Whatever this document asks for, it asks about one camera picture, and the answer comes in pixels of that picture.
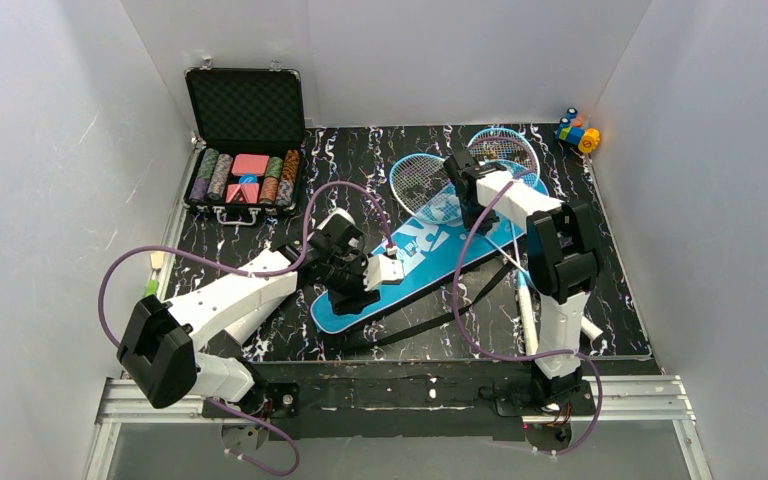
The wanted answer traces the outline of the blue racket bag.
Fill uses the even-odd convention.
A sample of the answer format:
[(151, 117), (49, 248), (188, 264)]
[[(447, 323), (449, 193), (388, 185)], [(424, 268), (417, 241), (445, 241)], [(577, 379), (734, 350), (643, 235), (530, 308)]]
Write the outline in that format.
[[(525, 239), (526, 231), (504, 217), (494, 224), (487, 235), (478, 235), (468, 248), (461, 272), (485, 263), (499, 254), (495, 246), (509, 247), (514, 240)], [(427, 224), (410, 217), (393, 233), (399, 248), (405, 277), (398, 285), (383, 285), (380, 299), (360, 313), (337, 315), (330, 302), (330, 292), (319, 295), (310, 306), (316, 328), (327, 334), (338, 334), (364, 323), (383, 318), (422, 298), (432, 290), (451, 282), (456, 261), (465, 243), (468, 230), (461, 220), (449, 224)]]

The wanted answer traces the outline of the blue badminton racket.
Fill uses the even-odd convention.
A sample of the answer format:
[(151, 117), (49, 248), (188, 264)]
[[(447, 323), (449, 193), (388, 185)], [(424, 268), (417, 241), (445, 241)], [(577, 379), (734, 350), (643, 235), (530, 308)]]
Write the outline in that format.
[[(525, 137), (508, 128), (490, 127), (481, 130), (470, 140), (468, 149), (479, 161), (503, 161), (514, 175), (521, 174), (520, 180), (529, 187), (535, 187), (540, 180), (539, 165), (534, 149)], [(527, 355), (533, 355), (538, 350), (538, 334), (532, 306), (531, 294), (528, 288), (527, 270), (520, 264), (523, 256), (519, 251), (517, 226), (510, 221), (513, 239), (514, 256), (510, 258), (517, 264), (517, 297), (520, 320), (523, 329), (523, 344)]]
[[(499, 163), (514, 175), (523, 173), (522, 181), (536, 189), (539, 176), (533, 167), (506, 159), (490, 162)], [(461, 219), (455, 188), (443, 164), (441, 157), (416, 153), (400, 159), (390, 172), (389, 184), (397, 203), (412, 217), (426, 224), (450, 224)], [(495, 241), (490, 240), (489, 235), (485, 238), (495, 252), (501, 253), (520, 270), (523, 279), (519, 283), (522, 287), (528, 277), (526, 269), (519, 264), (518, 259), (508, 255)], [(601, 328), (586, 318), (582, 319), (581, 330), (591, 341), (603, 334)]]

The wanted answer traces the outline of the white shuttlecock tube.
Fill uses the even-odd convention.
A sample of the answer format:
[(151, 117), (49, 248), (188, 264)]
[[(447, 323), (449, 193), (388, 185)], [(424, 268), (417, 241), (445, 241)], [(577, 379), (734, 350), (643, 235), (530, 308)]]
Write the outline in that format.
[(285, 273), (260, 280), (267, 287), (259, 303), (242, 315), (225, 331), (237, 343), (244, 344), (270, 317), (281, 303), (301, 286), (355, 287), (361, 284), (357, 274), (348, 271), (349, 259), (359, 253), (362, 233), (347, 211), (337, 208), (314, 229), (307, 233), (303, 245), (295, 248), (285, 245), (276, 251), (268, 250), (250, 263), (251, 267), (294, 266)]

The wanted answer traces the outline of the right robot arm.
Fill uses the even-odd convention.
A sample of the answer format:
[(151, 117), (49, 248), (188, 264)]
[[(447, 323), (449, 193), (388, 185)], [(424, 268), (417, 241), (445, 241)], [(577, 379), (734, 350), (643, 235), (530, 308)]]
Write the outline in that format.
[(444, 170), (461, 207), (467, 244), (499, 216), (524, 230), (526, 268), (540, 297), (538, 347), (521, 358), (532, 365), (527, 397), (536, 408), (566, 403), (582, 383), (584, 308), (603, 267), (589, 205), (544, 195), (467, 151), (449, 156)]

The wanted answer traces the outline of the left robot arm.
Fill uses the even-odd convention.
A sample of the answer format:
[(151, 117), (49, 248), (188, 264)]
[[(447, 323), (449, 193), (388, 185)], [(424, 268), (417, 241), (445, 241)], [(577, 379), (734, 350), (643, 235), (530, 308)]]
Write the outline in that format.
[(331, 292), (338, 315), (355, 314), (376, 302), (384, 284), (404, 278), (396, 247), (365, 253), (363, 233), (336, 209), (312, 231), (301, 249), (266, 249), (235, 273), (165, 302), (149, 295), (134, 307), (117, 358), (149, 403), (162, 409), (187, 395), (241, 402), (259, 384), (241, 360), (205, 353), (226, 329), (248, 339), (301, 286)]

